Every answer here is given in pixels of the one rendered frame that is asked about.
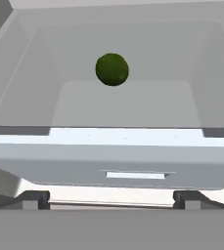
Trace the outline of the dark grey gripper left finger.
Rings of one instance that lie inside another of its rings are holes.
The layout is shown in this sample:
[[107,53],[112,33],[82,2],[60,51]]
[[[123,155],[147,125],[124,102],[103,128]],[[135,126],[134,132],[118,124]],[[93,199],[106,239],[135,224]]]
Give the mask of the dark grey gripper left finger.
[[50,192],[48,190],[26,190],[16,197],[17,201],[37,201],[39,210],[49,210]]

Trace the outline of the green lime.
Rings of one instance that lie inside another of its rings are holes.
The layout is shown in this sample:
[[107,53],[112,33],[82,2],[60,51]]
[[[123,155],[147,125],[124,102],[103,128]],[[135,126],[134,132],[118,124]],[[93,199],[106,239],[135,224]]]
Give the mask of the green lime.
[[107,53],[99,57],[95,65],[98,79],[107,86],[119,86],[129,75],[129,66],[125,58],[116,53]]

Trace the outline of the grey fridge drawer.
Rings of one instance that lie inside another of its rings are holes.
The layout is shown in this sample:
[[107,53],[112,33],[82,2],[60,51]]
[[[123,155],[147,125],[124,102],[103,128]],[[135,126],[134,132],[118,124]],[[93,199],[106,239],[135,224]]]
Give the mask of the grey fridge drawer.
[[[96,76],[107,53],[128,63],[119,86]],[[49,187],[224,188],[222,24],[14,11],[0,30],[0,173]]]

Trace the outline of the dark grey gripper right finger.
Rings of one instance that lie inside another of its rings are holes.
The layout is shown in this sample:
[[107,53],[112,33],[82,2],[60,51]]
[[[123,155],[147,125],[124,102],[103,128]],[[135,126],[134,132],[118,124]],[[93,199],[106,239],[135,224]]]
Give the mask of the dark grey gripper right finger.
[[202,210],[224,209],[224,203],[207,198],[198,190],[175,190],[173,192],[174,209]]

